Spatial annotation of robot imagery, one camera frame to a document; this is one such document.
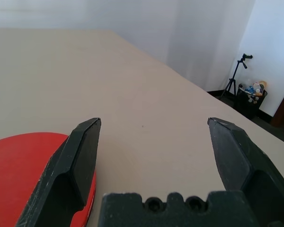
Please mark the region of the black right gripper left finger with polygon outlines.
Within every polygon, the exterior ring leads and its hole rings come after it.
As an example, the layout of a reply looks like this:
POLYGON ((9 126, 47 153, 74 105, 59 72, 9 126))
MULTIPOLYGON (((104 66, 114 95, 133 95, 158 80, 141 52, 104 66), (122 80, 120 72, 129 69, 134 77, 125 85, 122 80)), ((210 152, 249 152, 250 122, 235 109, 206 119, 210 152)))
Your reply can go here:
POLYGON ((101 119, 80 123, 49 158, 17 227, 84 227, 96 191, 101 119))

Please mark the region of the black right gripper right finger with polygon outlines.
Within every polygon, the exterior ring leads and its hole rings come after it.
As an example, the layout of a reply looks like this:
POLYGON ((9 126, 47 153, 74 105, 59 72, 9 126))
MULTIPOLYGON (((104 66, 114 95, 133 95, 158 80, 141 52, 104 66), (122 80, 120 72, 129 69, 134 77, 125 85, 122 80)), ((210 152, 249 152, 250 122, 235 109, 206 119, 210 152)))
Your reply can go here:
POLYGON ((226 190, 244 193, 262 227, 284 227, 284 178, 270 158, 237 125, 209 118, 211 141, 226 190))

